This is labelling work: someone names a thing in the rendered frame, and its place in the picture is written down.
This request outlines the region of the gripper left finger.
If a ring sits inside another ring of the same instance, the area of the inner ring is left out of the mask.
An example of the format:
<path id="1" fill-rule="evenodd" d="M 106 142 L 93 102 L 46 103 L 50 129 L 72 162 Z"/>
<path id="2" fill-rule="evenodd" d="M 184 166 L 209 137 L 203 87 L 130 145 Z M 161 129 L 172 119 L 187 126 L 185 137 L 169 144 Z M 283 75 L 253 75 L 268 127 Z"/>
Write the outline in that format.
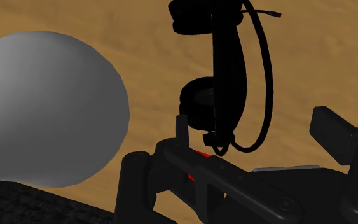
<path id="1" fill-rule="evenodd" d="M 188 119 L 176 118 L 176 136 L 153 154 L 135 151 L 121 162 L 113 224 L 177 224 L 154 211 L 157 193 L 170 190 L 204 223 L 229 221 L 244 209 L 269 224 L 302 224 L 300 202 L 217 156 L 189 147 Z"/>

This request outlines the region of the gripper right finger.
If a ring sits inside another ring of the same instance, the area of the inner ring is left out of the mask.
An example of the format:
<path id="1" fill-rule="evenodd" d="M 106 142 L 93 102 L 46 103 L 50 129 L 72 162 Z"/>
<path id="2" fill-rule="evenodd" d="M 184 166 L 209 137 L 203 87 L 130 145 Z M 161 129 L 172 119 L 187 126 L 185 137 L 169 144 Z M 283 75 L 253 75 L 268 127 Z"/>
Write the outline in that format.
<path id="1" fill-rule="evenodd" d="M 309 132 L 340 165 L 350 167 L 339 210 L 351 224 L 358 224 L 358 127 L 328 107 L 317 106 L 313 109 Z"/>

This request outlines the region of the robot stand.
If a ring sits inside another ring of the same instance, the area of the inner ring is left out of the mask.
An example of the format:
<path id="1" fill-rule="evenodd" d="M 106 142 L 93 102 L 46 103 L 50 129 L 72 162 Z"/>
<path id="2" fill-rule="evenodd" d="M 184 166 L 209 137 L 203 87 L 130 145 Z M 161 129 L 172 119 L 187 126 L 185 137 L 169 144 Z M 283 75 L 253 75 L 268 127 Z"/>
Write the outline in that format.
<path id="1" fill-rule="evenodd" d="M 0 224 L 113 224 L 114 214 L 20 183 L 0 181 Z"/>

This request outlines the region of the small red object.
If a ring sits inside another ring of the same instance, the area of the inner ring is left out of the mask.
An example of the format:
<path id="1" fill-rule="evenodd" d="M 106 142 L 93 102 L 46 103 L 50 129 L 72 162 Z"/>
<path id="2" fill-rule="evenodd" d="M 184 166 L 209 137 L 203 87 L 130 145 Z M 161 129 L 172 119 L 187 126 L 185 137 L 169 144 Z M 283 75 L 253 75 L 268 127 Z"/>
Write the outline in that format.
<path id="1" fill-rule="evenodd" d="M 195 150 L 198 154 L 200 154 L 200 155 L 202 155 L 202 156 L 204 156 L 204 157 L 206 157 L 206 158 L 209 158 L 210 157 L 210 155 L 209 154 L 206 154 L 206 153 L 204 153 L 204 152 L 201 152 L 201 151 L 198 151 L 198 150 Z M 193 176 L 192 175 L 190 175 L 190 174 L 188 174 L 188 178 L 190 179 L 190 180 L 192 180 L 192 182 L 194 182 L 195 180 L 194 180 L 194 178 L 193 178 Z"/>

